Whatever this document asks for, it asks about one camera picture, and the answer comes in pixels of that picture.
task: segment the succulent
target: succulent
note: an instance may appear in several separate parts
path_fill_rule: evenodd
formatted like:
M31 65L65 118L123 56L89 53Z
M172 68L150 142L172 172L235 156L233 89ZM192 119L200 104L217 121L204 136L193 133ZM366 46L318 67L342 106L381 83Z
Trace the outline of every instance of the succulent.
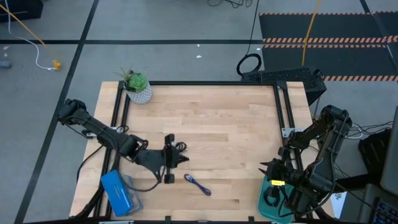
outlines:
M131 68L132 66L126 72L123 68L120 68L122 73L115 72L115 74L123 78L124 87L127 91L141 92L148 85L147 78L141 73L134 73Z

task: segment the floor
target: floor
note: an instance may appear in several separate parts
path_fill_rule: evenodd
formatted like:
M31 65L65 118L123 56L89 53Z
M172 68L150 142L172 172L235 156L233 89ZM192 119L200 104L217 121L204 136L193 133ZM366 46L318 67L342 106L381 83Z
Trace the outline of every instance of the floor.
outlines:
M12 223L28 186L36 160L52 121L69 67L81 38L94 0L45 0L41 19L24 21L45 40L75 40L53 44L62 56L60 71L35 66L35 49L28 44L0 44L0 59L12 62L10 70L0 70L0 110L3 156L0 169L6 181L0 182L0 217ZM395 0L366 0L371 11L398 10ZM260 0L259 12L312 12L316 0ZM87 40L248 40L255 5L233 9L223 3L210 7L206 0L99 0ZM320 12L363 12L359 0L322 0ZM256 20L253 38L261 39ZM21 37L28 33L15 22L12 31ZM0 24L0 40L12 39L7 24ZM239 80L235 66L247 49L246 44L163 44L84 45L67 91L68 98L86 102L93 112L103 81L118 80L119 67L147 74L150 80ZM252 45L256 52L260 45ZM53 57L40 47L39 63L51 66ZM249 70L255 62L247 62ZM398 105L396 82L326 82L327 92L319 109L331 104L347 109L360 125L392 120ZM337 163L349 175L366 169L356 150L358 140L344 142ZM71 130L57 125L24 222L67 218L75 190L76 170L86 141ZM344 220L355 219L358 201L348 196Z

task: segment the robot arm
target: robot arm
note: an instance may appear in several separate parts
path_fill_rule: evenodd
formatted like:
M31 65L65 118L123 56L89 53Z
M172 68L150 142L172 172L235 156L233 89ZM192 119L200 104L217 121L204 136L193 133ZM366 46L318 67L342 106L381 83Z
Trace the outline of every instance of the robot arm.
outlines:
M67 99L64 105L58 110L58 121L67 126L80 125L97 135L100 144L113 148L117 153L138 165L144 166L160 178L160 168L166 168L165 183L174 182L174 175L170 169L176 168L179 163L188 161L189 158L181 155L174 145L174 135L169 134L165 137L163 150L146 149L148 141L143 140L133 134L127 135L118 133L107 125L90 116L86 110L86 105L79 100Z
M331 194L335 186L333 165L351 125L352 121L347 111L331 105L326 106L322 109L320 118L306 130L290 133L285 140L285 147L279 150L281 159L262 163L267 166L267 170L260 170L269 180L283 180L294 186L285 207L298 214L304 214L308 212L308 207L314 207ZM313 163L304 171L286 165L290 158L290 150L305 150L310 141L317 136L321 136L322 146Z

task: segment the white plant pot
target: white plant pot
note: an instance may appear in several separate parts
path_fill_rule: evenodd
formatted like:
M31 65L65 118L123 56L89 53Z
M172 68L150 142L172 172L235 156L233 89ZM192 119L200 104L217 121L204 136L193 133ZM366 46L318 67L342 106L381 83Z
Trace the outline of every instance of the white plant pot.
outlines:
M136 93L127 91L127 95L130 97L131 101L137 104L148 103L149 100L152 98L152 87L150 87L150 84L148 83L145 89L141 92Z

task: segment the wooden table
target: wooden table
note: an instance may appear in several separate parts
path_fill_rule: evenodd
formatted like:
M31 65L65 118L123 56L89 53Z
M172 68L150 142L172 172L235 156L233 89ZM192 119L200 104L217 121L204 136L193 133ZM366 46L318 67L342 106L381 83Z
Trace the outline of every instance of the wooden table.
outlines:
M99 93L94 117L105 124L111 122L117 86L117 82L104 82ZM304 87L292 82L288 90L295 125L306 128L312 120ZM187 144L184 155L190 161L173 169L174 184L159 184L150 192L138 193L144 209L124 219L164 220L171 215L172 220L246 221L248 216L264 220L257 212L264 174L257 168L262 167L260 162L278 157L282 145L273 87L174 85L153 86L153 91L150 103L130 104L127 133L148 139L148 149L162 149L164 136L174 133L176 141ZM285 126L289 127L282 91L280 99ZM122 111L121 103L119 122ZM85 157L97 147L95 139L89 140ZM310 148L302 153L304 167L316 154ZM98 188L103 157L104 150L81 169L70 215L77 214ZM146 189L155 183L150 171L124 159L120 171L133 177L137 188ZM209 188L211 197L184 180L184 174ZM102 215L106 202L103 200ZM323 208L333 215L331 202Z

